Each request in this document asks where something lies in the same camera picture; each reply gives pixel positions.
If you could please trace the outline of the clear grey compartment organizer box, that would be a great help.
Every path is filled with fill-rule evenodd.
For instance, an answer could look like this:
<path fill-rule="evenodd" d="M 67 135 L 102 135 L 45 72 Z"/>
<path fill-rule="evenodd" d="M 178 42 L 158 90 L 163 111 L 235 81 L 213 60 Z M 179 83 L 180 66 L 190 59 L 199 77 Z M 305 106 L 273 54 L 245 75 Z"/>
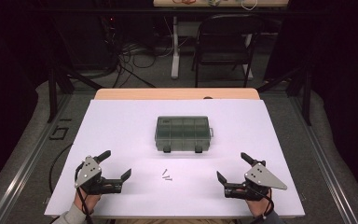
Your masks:
<path fill-rule="evenodd" d="M 160 116 L 155 130 L 158 151 L 208 151 L 213 128 L 206 116 Z"/>

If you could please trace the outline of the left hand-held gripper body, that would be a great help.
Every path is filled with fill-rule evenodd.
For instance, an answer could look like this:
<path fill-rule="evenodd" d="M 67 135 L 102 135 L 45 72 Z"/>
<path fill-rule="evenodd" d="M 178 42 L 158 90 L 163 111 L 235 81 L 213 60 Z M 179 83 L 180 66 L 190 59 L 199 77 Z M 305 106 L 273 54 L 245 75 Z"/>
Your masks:
<path fill-rule="evenodd" d="M 91 156 L 88 156 L 76 169 L 75 188 L 83 189 L 88 195 L 120 193 L 122 184 L 121 179 L 102 177 L 100 163 Z"/>

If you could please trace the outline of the wooden table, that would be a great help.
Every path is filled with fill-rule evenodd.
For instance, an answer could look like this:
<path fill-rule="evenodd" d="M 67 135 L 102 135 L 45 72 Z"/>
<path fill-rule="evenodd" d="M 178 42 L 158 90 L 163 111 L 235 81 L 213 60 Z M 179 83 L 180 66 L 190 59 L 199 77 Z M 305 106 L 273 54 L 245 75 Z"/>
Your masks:
<path fill-rule="evenodd" d="M 191 99 L 251 99 L 260 96 L 253 88 L 150 88 L 100 89 L 95 100 L 191 100 Z"/>

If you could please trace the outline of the dark equipment cabinet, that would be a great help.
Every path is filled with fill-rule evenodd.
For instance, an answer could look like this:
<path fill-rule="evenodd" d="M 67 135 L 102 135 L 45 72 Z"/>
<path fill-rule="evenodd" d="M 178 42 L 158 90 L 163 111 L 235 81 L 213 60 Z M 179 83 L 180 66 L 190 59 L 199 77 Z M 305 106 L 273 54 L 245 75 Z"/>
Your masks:
<path fill-rule="evenodd" d="M 117 65 L 97 16 L 57 15 L 54 20 L 75 69 L 105 70 Z"/>

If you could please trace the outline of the aluminium floor rail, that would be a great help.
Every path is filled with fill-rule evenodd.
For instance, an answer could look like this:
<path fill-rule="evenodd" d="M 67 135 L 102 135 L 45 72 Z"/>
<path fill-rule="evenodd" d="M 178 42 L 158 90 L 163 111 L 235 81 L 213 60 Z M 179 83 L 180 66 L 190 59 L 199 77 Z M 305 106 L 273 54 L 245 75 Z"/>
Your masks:
<path fill-rule="evenodd" d="M 343 188 L 339 184 L 331 165 L 329 164 L 329 161 L 324 153 L 324 149 L 317 139 L 314 130 L 311 126 L 309 126 L 309 124 L 302 116 L 300 101 L 296 97 L 289 97 L 289 101 L 312 144 L 312 153 L 322 173 L 322 176 L 324 177 L 326 186 L 328 187 L 330 194 L 335 202 L 337 210 L 343 219 L 344 224 L 358 224 L 358 219 L 354 214 L 348 198 L 346 197 Z"/>
<path fill-rule="evenodd" d="M 36 109 L 21 139 L 13 149 L 3 170 L 0 172 L 0 224 L 4 224 L 12 207 L 39 161 L 43 146 L 48 141 L 59 116 L 70 102 L 71 95 L 60 96 L 57 115 L 48 121 L 48 99 L 40 93 Z"/>

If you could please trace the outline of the person's left hand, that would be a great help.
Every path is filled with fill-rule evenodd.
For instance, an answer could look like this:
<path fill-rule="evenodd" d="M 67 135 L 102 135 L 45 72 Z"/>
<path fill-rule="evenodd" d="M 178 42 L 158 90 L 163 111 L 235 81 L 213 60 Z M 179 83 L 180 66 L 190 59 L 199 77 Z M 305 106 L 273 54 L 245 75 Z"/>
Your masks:
<path fill-rule="evenodd" d="M 83 189 L 76 192 L 74 204 L 84 213 L 91 215 L 101 195 L 88 195 Z"/>

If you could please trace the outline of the person's right hand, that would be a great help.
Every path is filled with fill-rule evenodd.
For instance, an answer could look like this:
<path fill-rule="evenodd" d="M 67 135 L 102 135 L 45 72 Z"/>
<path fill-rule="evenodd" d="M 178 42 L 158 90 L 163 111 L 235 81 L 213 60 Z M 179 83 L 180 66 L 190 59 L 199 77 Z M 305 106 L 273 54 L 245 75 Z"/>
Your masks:
<path fill-rule="evenodd" d="M 272 203 L 269 201 L 270 198 L 271 191 L 267 194 L 267 198 L 263 198 L 260 201 L 246 200 L 246 203 L 253 217 L 258 217 L 272 210 Z"/>

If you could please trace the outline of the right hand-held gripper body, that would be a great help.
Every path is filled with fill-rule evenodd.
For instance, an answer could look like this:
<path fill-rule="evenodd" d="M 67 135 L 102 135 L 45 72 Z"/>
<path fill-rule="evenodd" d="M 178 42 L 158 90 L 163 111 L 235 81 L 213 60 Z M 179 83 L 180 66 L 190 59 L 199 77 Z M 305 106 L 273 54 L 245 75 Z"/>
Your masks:
<path fill-rule="evenodd" d="M 287 186 L 266 167 L 265 161 L 246 160 L 251 169 L 244 174 L 242 183 L 228 183 L 224 179 L 226 198 L 260 201 L 268 196 L 270 189 L 287 190 Z"/>

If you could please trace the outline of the black metal stand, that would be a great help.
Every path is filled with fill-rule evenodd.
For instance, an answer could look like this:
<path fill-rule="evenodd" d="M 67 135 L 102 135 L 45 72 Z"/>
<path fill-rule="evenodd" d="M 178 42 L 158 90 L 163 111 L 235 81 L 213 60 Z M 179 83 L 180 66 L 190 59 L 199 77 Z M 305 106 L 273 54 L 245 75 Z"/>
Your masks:
<path fill-rule="evenodd" d="M 75 90 L 74 85 L 70 81 L 70 77 L 74 77 L 87 86 L 92 87 L 96 91 L 102 88 L 100 84 L 95 83 L 67 66 L 52 66 L 48 72 L 48 122 L 52 122 L 58 114 L 57 87 L 60 87 L 64 94 L 72 94 Z"/>
<path fill-rule="evenodd" d="M 288 96 L 296 96 L 300 89 L 303 90 L 302 93 L 302 107 L 301 107 L 301 115 L 303 120 L 310 126 L 310 97 L 311 97 L 311 71 L 307 66 L 299 66 L 283 75 L 282 77 L 278 77 L 269 81 L 267 84 L 258 87 L 256 90 L 258 92 L 267 91 L 285 79 L 291 78 L 289 86 L 286 89 L 286 94 Z"/>

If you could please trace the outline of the wooden desk with white legs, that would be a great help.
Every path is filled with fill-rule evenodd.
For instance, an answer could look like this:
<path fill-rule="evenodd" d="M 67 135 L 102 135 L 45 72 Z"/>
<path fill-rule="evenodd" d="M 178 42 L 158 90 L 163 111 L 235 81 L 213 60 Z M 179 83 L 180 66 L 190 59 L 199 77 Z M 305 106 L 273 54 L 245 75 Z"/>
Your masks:
<path fill-rule="evenodd" d="M 153 0 L 154 7 L 162 9 L 195 9 L 189 21 L 172 17 L 172 73 L 179 77 L 180 44 L 179 37 L 195 37 L 199 22 L 200 9 L 238 9 L 240 12 L 253 12 L 257 9 L 278 9 L 288 6 L 290 0 Z"/>

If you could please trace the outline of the black folding chair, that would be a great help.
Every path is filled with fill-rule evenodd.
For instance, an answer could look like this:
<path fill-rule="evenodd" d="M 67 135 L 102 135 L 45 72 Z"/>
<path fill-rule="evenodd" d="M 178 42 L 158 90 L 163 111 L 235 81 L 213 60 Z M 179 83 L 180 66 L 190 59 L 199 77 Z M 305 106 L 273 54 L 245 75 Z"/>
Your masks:
<path fill-rule="evenodd" d="M 192 70 L 196 72 L 195 86 L 199 82 L 201 65 L 246 66 L 243 86 L 247 86 L 253 62 L 255 42 L 261 36 L 265 22 L 256 15 L 214 15 L 199 26 L 196 36 Z"/>

